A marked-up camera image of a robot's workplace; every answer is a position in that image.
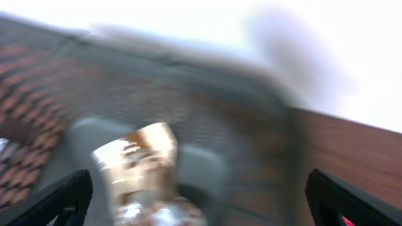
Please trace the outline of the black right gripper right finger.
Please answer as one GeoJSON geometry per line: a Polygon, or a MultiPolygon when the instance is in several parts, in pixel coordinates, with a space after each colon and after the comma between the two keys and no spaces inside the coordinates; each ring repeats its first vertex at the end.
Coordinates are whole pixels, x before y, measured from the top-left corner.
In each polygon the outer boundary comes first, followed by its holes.
{"type": "Polygon", "coordinates": [[[313,169],[305,194],[315,226],[401,226],[401,210],[330,173],[313,169]]]}

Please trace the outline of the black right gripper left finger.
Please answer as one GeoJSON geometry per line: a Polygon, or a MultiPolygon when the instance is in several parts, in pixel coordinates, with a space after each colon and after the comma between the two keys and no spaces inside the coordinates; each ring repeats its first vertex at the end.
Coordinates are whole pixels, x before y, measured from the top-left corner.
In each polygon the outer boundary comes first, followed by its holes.
{"type": "Polygon", "coordinates": [[[89,170],[80,169],[1,212],[2,226],[83,226],[93,195],[89,170]]]}

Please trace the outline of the beige snack bag with barcode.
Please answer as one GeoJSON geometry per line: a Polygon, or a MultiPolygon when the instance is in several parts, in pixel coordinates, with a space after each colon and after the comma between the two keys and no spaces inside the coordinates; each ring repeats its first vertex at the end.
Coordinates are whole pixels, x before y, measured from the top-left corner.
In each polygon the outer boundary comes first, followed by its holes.
{"type": "Polygon", "coordinates": [[[156,122],[91,153],[118,226],[206,226],[201,209],[181,196],[175,179],[177,140],[156,122]]]}

